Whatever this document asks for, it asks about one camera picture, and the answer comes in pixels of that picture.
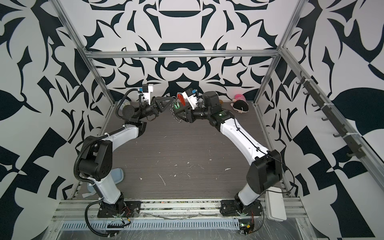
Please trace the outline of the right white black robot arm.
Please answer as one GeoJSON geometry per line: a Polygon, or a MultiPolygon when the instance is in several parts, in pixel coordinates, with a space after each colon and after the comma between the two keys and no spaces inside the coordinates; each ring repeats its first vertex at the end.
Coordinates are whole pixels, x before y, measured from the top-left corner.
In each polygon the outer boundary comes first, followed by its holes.
{"type": "Polygon", "coordinates": [[[269,188],[283,178],[281,155],[257,142],[239,123],[235,115],[224,109],[215,91],[201,97],[193,89],[178,94],[173,105],[173,114],[178,120],[193,123],[207,120],[221,134],[227,137],[243,154],[249,163],[247,183],[235,199],[240,207],[255,202],[269,188]]]}

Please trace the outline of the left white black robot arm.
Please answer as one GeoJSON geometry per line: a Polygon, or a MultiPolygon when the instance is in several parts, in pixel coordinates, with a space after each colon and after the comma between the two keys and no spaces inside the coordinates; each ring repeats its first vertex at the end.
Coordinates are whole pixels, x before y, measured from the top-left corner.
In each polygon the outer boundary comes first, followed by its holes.
{"type": "Polygon", "coordinates": [[[150,116],[158,117],[174,100],[174,97],[154,97],[150,103],[139,100],[137,107],[120,101],[116,106],[116,115],[124,121],[123,126],[103,136],[90,136],[85,139],[74,163],[75,178],[94,186],[102,203],[121,209],[124,196],[117,188],[111,174],[113,152],[125,143],[143,135],[147,123],[142,119],[150,116]]]}

